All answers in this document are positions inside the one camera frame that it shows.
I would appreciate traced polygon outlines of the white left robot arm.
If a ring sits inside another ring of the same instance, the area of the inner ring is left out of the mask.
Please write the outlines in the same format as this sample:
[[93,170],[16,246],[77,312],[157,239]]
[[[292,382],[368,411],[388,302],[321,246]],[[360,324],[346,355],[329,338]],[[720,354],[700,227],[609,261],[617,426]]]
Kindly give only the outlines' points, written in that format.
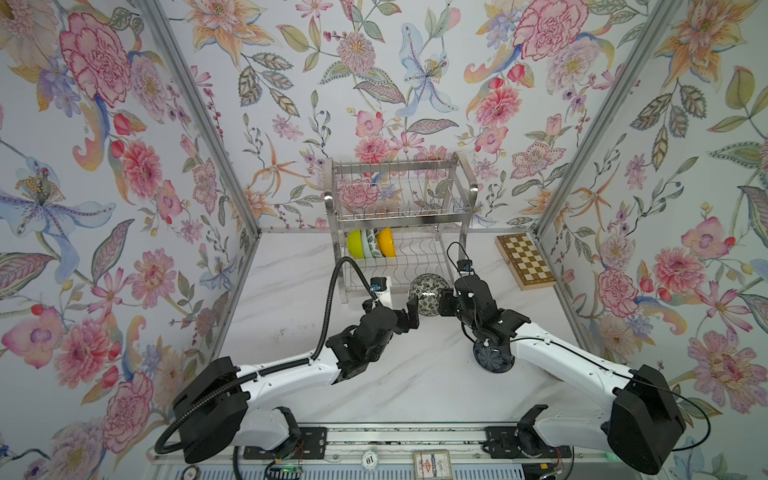
[[197,464],[228,447],[258,447],[284,458],[301,444],[302,432],[279,399],[364,373],[380,360],[393,336],[418,328],[417,296],[395,310],[386,278],[376,277],[362,282],[369,297],[359,322],[330,335],[333,296],[344,266],[361,270],[348,256],[335,263],[312,352],[262,365],[236,366],[230,357],[214,360],[173,401],[174,419],[156,440],[155,454],[180,451],[186,463]]

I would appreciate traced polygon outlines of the lime green plastic bowl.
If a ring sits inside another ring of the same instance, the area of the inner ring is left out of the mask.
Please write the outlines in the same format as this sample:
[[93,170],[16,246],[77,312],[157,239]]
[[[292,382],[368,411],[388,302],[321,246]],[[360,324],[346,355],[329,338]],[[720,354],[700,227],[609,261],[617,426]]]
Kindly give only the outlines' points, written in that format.
[[363,259],[365,251],[360,230],[349,232],[346,239],[347,250],[350,256],[356,259]]

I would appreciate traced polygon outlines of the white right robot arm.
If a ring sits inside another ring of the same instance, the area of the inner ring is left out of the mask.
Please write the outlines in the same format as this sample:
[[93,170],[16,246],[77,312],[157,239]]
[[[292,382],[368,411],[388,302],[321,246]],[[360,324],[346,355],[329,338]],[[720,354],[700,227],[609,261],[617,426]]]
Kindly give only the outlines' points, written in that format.
[[506,373],[518,360],[535,365],[588,401],[578,407],[537,404],[516,424],[520,447],[583,447],[615,454],[626,465],[658,474],[680,451],[686,426],[686,397],[669,386],[657,369],[632,369],[547,332],[527,316],[499,307],[488,284],[476,274],[459,277],[437,294],[438,313],[457,318],[474,336],[476,362]]

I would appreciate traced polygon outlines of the black white patterned bowl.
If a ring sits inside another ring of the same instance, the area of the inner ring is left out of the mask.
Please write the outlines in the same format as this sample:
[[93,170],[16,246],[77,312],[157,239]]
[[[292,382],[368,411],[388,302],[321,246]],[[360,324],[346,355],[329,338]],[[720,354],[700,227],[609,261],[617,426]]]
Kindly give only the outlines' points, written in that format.
[[449,283],[440,275],[423,273],[411,282],[408,297],[417,298],[420,316],[437,317],[441,295],[450,288]]

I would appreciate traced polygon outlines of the yellow plastic bowl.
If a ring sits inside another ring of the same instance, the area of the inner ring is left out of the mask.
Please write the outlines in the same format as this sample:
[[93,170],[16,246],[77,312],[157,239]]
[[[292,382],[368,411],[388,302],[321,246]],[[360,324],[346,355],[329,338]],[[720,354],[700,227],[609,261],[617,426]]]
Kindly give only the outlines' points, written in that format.
[[384,228],[378,232],[377,243],[384,257],[394,258],[396,256],[396,247],[391,228]]

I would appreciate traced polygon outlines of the green leaf pattern bowl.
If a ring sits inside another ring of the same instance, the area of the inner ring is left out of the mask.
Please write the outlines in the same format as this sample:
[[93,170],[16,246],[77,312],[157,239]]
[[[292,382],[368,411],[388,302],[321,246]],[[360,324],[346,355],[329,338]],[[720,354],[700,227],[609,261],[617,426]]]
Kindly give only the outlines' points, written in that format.
[[374,258],[383,258],[384,254],[381,251],[380,245],[379,245],[379,239],[378,239],[378,230],[377,229],[371,229],[370,230],[370,245],[371,245],[371,253]]

